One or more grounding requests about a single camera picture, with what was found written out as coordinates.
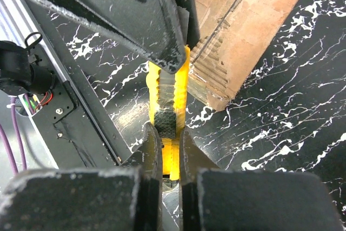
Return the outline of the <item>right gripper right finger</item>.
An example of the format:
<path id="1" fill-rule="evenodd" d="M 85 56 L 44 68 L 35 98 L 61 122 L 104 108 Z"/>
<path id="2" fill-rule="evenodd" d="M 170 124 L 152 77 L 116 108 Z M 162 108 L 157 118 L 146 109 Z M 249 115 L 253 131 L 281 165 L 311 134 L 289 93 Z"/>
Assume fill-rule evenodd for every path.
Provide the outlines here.
<path id="1" fill-rule="evenodd" d="M 187 129 L 179 137 L 181 230 L 342 230 L 328 189 L 311 173 L 220 169 Z"/>

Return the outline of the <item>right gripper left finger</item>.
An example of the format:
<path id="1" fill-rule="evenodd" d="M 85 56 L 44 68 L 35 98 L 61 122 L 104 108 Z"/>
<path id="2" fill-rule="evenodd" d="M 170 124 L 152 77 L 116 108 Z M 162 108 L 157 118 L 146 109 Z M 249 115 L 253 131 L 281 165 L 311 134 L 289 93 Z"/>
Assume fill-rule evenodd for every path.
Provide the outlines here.
<path id="1" fill-rule="evenodd" d="M 158 230 L 161 207 L 161 140 L 146 123 L 121 166 L 18 174 L 1 196 L 1 230 Z"/>

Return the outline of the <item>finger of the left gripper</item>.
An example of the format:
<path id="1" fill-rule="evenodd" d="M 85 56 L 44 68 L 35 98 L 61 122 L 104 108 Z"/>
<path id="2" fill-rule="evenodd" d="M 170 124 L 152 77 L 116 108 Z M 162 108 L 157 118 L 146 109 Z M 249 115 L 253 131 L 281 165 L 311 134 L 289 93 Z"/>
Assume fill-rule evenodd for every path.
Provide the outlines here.
<path id="1" fill-rule="evenodd" d="M 190 49 L 193 49 L 200 39 L 199 24 L 195 0 L 175 0 L 183 39 Z"/>
<path id="2" fill-rule="evenodd" d="M 114 39 L 173 74 L 185 62 L 175 0 L 30 0 Z"/>

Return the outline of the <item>brown cardboard express box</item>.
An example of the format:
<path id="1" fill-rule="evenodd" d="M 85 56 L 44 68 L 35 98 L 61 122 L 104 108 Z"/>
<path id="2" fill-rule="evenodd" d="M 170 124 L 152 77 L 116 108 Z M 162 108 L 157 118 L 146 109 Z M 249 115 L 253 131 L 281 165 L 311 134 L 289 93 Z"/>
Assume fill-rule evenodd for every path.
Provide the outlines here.
<path id="1" fill-rule="evenodd" d="M 235 98 L 298 0 L 195 0 L 200 40 L 189 93 L 216 111 Z"/>

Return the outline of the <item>yellow utility knife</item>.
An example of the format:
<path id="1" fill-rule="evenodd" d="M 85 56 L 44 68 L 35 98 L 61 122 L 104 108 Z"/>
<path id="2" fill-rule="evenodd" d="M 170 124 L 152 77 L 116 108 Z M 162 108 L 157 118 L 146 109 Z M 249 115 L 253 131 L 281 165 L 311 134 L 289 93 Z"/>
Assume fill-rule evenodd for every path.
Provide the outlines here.
<path id="1" fill-rule="evenodd" d="M 149 63 L 146 84 L 149 89 L 150 123 L 159 136 L 164 180 L 179 180 L 179 137 L 185 127 L 190 48 L 184 47 L 186 60 L 175 74 Z"/>

